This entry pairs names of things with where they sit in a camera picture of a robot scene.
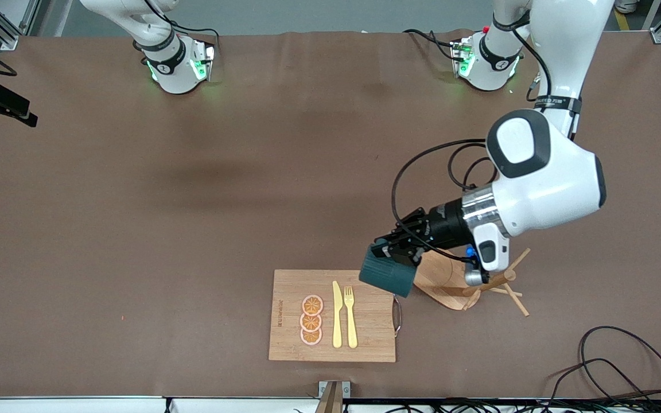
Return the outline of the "yellow plastic fork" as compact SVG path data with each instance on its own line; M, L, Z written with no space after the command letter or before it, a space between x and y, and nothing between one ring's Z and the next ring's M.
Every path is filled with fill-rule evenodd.
M344 287L344 305L347 309L347 343L352 349L357 348L359 345L359 338L356 331L356 319L354 316L354 305L356 303L354 290L352 286Z

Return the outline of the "yellow plastic knife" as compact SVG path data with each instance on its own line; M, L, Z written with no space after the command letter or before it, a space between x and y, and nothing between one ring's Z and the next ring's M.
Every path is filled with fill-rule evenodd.
M333 287L333 347L341 348L342 332L340 314L344 306L343 295L339 283L336 280L332 282Z

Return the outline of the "bamboo cutting board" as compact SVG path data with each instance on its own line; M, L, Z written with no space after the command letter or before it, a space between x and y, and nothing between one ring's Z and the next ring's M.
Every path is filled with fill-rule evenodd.
M333 287L352 286L356 303L357 348L347 343L347 309L340 314L342 346L333 347ZM322 314L302 313L308 295L324 301ZM396 335L393 320L394 296L359 281L356 270L276 270L270 322L269 359L303 363L394 363Z

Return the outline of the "wooden mug rack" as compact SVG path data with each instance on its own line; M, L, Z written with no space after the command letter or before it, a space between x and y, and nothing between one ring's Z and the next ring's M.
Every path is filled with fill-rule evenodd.
M479 286L466 283L466 265L462 262L427 252L417 267L414 285L441 305L457 311L472 308L485 292L504 294L514 301L525 317L529 317L530 312L521 301L522 294L514 292L510 283L516 280L516 266L530 251L530 248L524 249L503 272L491 275L487 283Z

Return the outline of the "metal bracket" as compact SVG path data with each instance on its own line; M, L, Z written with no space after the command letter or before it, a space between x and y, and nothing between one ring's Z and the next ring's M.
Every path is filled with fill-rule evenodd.
M325 390L330 386L331 384L336 383L336 390L341 392L342 398L350 398L351 397L351 382L350 381L319 381L317 388L318 388L318 393L317 397L321 398L323 396L323 393Z

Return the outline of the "dark green ribbed cup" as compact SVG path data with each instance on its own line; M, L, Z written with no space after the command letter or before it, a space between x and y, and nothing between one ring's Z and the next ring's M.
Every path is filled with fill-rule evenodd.
M369 245L359 271L359 281L402 298L414 287L417 267L405 265L386 256L385 241Z

